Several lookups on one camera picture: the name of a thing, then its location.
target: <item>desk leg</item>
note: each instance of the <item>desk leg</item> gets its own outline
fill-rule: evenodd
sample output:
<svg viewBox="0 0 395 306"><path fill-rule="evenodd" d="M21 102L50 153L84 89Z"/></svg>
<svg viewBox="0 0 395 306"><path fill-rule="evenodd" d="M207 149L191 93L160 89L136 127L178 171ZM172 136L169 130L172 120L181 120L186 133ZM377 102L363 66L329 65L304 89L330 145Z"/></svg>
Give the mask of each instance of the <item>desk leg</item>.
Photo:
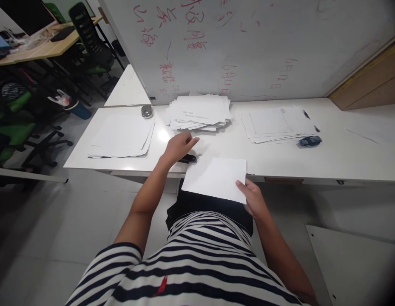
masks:
<svg viewBox="0 0 395 306"><path fill-rule="evenodd" d="M101 27L99 26L99 24L97 23L97 29L100 31L102 37L104 38L105 42L107 43L108 47L111 49L112 53L114 54L115 58L117 59L118 63L121 65L122 70L125 70L124 65L122 65L118 55L115 53L114 48L111 46L111 44L109 43L107 37L105 36L104 32L102 31Z"/></svg>

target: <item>keyboard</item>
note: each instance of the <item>keyboard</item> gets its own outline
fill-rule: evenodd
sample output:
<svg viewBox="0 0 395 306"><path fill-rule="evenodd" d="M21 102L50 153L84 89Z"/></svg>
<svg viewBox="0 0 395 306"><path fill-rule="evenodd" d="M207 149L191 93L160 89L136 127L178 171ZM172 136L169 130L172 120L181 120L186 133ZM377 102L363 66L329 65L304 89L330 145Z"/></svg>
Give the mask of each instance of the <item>keyboard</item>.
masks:
<svg viewBox="0 0 395 306"><path fill-rule="evenodd" d="M56 36L54 36L52 39L50 39L51 42L57 42L60 40L64 40L67 38L68 35L70 35L73 31L75 30L75 27L72 26L68 26L66 28L64 28L63 30L61 30Z"/></svg>

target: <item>desk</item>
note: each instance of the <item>desk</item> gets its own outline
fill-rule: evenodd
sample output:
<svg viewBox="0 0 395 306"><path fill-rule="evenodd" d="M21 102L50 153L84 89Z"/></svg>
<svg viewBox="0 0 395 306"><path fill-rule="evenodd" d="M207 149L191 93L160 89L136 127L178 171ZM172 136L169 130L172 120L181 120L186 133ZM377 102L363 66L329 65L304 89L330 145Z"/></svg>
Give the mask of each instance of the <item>desk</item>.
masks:
<svg viewBox="0 0 395 306"><path fill-rule="evenodd" d="M132 65L125 68L104 107L151 104L146 91Z"/></svg>
<svg viewBox="0 0 395 306"><path fill-rule="evenodd" d="M276 108L296 105L317 122L323 142L313 148L295 144L252 144L240 119L242 111L257 107ZM148 176L168 140L177 133L166 125L167 106L153 106L155 129L145 156L115 159L89 159L87 148L105 119L111 114L139 115L140 107L98 109L64 167L109 170L113 175ZM373 109L343 112L328 98L231 103L232 124L218 133L192 132L200 141L191 154L247 160L247 174L302 179L341 179L395 182L395 152L345 131L348 122L363 114L375 116ZM381 106L383 115L395 118L395 105ZM187 165L176 163L169 177L184 177Z"/></svg>
<svg viewBox="0 0 395 306"><path fill-rule="evenodd" d="M102 16L93 17L94 25L98 26L98 23L102 20ZM57 57L63 55L72 45L74 45L80 39L77 31L73 31L65 39L58 42L47 41L44 44L32 49L22 52L9 54L4 59L0 60L0 66L14 65L20 62L28 62L33 60L42 60L49 57Z"/></svg>

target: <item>hand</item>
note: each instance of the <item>hand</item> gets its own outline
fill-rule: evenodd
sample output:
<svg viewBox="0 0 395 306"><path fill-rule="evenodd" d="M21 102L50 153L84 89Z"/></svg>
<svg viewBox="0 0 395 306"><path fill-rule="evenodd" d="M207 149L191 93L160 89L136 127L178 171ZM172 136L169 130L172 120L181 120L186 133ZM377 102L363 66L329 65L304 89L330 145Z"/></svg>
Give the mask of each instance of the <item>hand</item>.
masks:
<svg viewBox="0 0 395 306"><path fill-rule="evenodd" d="M247 199L245 209L250 215L254 218L261 218L269 213L268 207L262 197L261 190L257 185L247 178L245 179L245 185L238 180L236 181L236 185Z"/></svg>
<svg viewBox="0 0 395 306"><path fill-rule="evenodd" d="M199 141L199 137L193 138L189 132L183 132L172 137L166 146L161 159L172 167L175 162L184 157Z"/></svg>

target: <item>wall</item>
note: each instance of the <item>wall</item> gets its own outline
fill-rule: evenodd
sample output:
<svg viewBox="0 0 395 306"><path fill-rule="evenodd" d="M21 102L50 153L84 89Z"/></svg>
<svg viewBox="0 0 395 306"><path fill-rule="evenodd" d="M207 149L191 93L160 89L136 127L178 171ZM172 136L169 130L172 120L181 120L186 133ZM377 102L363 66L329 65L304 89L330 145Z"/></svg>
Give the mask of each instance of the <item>wall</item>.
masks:
<svg viewBox="0 0 395 306"><path fill-rule="evenodd" d="M328 229L395 242L395 185L310 185L307 191Z"/></svg>
<svg viewBox="0 0 395 306"><path fill-rule="evenodd" d="M0 31L4 30L4 27L12 30L14 33L23 32L23 30L0 8Z"/></svg>

